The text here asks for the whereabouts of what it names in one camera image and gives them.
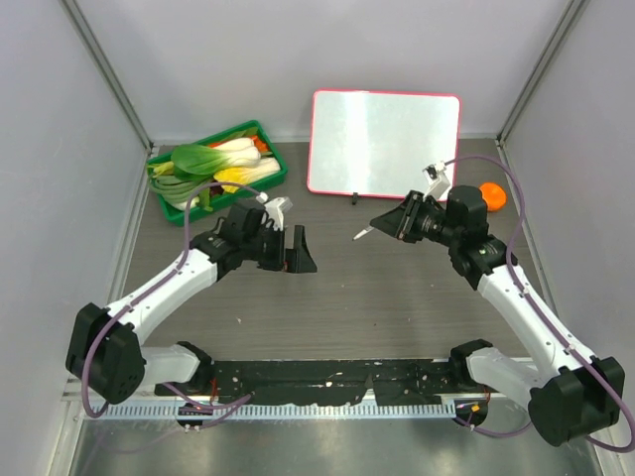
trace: carrot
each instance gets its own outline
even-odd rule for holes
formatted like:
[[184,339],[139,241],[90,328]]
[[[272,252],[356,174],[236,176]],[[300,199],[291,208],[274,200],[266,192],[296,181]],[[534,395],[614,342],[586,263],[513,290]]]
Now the carrot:
[[258,136],[251,136],[250,139],[254,141],[254,146],[256,146],[258,152],[269,152],[267,144],[262,142]]

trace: whiteboard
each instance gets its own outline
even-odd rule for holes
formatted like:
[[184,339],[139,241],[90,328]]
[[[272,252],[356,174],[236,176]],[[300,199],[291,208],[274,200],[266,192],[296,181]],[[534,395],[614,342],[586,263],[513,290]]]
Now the whiteboard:
[[[456,155],[459,113],[450,94],[319,90],[307,187],[389,198],[422,190],[423,169]],[[454,165],[446,173],[453,180]]]

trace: metal floor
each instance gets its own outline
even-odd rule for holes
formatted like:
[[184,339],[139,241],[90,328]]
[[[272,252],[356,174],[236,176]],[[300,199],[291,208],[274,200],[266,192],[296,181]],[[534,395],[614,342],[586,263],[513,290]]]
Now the metal floor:
[[[351,237],[395,200],[315,195],[307,191],[307,144],[282,144],[285,184],[271,193],[294,203],[288,224],[307,225],[315,275],[266,273],[243,266],[167,319],[147,342],[189,340],[216,359],[439,358],[482,337],[510,356],[526,351],[503,318],[452,269],[438,245],[407,245],[371,233]],[[460,153],[496,156],[492,140],[461,141]],[[507,180],[495,167],[465,163],[457,183]],[[513,203],[491,214],[491,232],[507,240]],[[201,220],[193,233],[213,226]],[[145,283],[180,252],[183,229],[170,225],[154,196],[139,230],[126,289]],[[515,254],[538,287],[527,244]],[[487,427],[516,429],[526,417],[492,402]],[[134,454],[173,421],[87,421],[70,474],[110,475],[541,475],[601,474],[595,453],[578,441],[547,445],[533,430],[512,439],[473,434],[444,419],[228,422],[202,433],[173,434]]]
[[[512,430],[526,418],[492,401],[487,427]],[[472,433],[448,419],[229,422],[200,433],[179,432],[131,450],[177,427],[168,422],[84,424],[71,476],[325,475],[601,475],[583,440],[553,448],[532,429],[509,439]]]
[[[397,200],[361,198],[353,206],[350,197],[310,193],[309,145],[278,147],[289,173],[270,195],[291,198],[294,206],[286,223],[307,226],[318,272],[268,273],[246,263],[186,302],[147,345],[186,340],[224,360],[439,358],[480,337],[510,356],[527,355],[503,318],[452,269],[441,245],[408,245],[379,232],[351,241],[371,218],[397,206]],[[493,140],[460,141],[459,148],[461,155],[497,157]],[[456,168],[457,183],[485,181],[508,188],[505,175],[491,164],[472,161]],[[503,210],[490,214],[490,230],[506,241],[517,219],[510,195]],[[215,220],[210,216],[196,222],[192,233],[213,227]],[[518,241],[514,253],[538,288],[527,244]],[[165,219],[151,193],[127,292],[162,271],[182,247],[183,228]]]

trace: green leaf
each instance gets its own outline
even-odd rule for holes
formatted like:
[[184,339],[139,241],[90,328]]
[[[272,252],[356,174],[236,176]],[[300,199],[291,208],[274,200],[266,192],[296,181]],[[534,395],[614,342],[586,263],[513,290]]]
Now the green leaf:
[[256,134],[258,134],[258,128],[257,127],[250,127],[249,129],[245,129],[242,132],[242,136],[240,136],[240,137],[251,137],[251,136],[255,136]]
[[243,136],[243,133],[244,133],[244,132],[245,132],[245,131],[236,131],[236,132],[233,132],[233,133],[229,134],[227,137],[225,137],[224,139],[222,139],[222,140],[221,140],[221,142],[229,142],[229,141],[232,141],[232,140],[234,140],[234,139],[239,139],[239,138],[241,138],[241,137],[244,137],[244,136]]
[[196,176],[212,176],[227,167],[228,155],[211,147],[187,144],[173,150],[172,162],[175,169],[183,172]]
[[210,199],[209,199],[209,188],[206,188],[205,190],[201,190],[200,193],[198,194],[198,206],[200,206],[203,210],[205,211],[213,211],[213,208],[211,207],[210,203]]
[[188,172],[182,171],[178,167],[175,167],[175,177],[177,179],[180,179],[181,181],[205,181],[207,179],[211,179],[212,175],[190,174]]

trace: leafy green vegetable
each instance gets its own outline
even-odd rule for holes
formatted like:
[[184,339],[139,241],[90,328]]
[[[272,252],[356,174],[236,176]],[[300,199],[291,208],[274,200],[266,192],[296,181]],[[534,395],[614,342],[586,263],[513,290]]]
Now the leafy green vegetable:
[[200,206],[205,211],[213,211],[213,208],[209,204],[210,203],[209,193],[210,193],[209,188],[206,188],[205,190],[201,190],[200,193],[198,194],[198,200],[199,200],[198,206]]

